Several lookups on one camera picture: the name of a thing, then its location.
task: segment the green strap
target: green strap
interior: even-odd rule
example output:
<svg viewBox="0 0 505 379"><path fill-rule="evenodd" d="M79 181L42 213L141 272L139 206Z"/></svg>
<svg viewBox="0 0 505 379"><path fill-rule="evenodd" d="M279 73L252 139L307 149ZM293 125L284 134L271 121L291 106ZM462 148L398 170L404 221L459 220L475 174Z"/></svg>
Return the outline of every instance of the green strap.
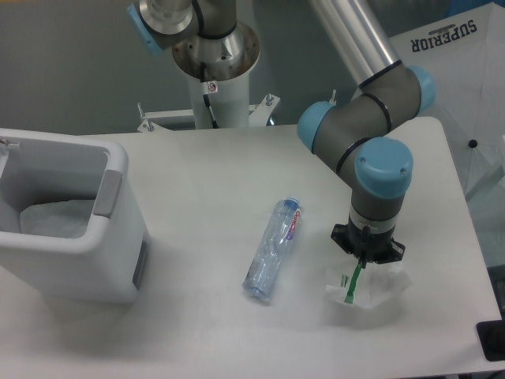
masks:
<svg viewBox="0 0 505 379"><path fill-rule="evenodd" d="M356 268L354 269L353 277L350 280L349 290L347 291L347 296L345 302L347 304L352 304L354 301L354 290L356 289L357 278L361 272L361 261L357 262Z"/></svg>

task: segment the white umbrella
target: white umbrella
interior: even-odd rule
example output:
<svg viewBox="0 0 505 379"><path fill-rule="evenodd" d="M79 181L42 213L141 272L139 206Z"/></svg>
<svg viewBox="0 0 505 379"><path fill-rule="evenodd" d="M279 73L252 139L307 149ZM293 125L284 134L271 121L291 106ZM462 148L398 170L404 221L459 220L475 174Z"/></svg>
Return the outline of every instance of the white umbrella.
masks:
<svg viewBox="0 0 505 379"><path fill-rule="evenodd" d="M488 4L391 39L437 85L422 115L444 127L488 266L505 264L505 9Z"/></svg>

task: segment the plastic water bottle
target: plastic water bottle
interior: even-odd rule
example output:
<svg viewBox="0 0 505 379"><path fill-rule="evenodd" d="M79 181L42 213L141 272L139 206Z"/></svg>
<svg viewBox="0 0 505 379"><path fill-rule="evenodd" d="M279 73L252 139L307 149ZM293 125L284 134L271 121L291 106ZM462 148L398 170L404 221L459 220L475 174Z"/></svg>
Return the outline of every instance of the plastic water bottle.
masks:
<svg viewBox="0 0 505 379"><path fill-rule="evenodd" d="M281 264L292 248L300 216L300 205L291 197L275 206L242 284L249 295L264 301L270 298Z"/></svg>

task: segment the gray floor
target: gray floor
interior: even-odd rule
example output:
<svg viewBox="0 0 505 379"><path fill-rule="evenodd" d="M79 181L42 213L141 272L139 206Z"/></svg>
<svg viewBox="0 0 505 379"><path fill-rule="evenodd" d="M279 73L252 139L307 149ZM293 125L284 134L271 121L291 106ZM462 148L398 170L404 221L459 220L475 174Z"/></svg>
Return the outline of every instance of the gray floor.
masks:
<svg viewBox="0 0 505 379"><path fill-rule="evenodd" d="M150 56L126 14L131 0L0 2L1 127L56 133L134 131L145 111L190 108L170 54ZM437 21L449 0L372 0L387 34ZM331 90L355 83L306 1L238 0L238 17L260 38L251 102L282 98L279 123Z"/></svg>

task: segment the robotic arm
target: robotic arm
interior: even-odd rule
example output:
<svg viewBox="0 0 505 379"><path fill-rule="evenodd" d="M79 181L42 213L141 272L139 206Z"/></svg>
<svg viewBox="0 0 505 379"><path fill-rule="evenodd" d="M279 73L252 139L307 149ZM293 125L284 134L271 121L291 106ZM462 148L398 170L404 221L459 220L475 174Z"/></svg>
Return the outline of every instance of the robotic arm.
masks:
<svg viewBox="0 0 505 379"><path fill-rule="evenodd" d="M404 144L381 136L431 105L432 78L402 64L365 0L311 6L361 90L339 109L313 104L298 122L305 146L353 189L348 224L335 225L331 237L363 268L400 261L405 246L392 235L413 158Z"/></svg>
<svg viewBox="0 0 505 379"><path fill-rule="evenodd" d="M309 1L361 90L344 107L313 104L298 122L305 146L353 189L349 222L335 225L331 237L363 268L400 261L405 246L392 235L413 158L381 136L431 105L432 78L402 64L365 0ZM174 45L176 63L201 81L229 81L257 60L256 36L237 23L234 0L140 0L129 13L150 50Z"/></svg>

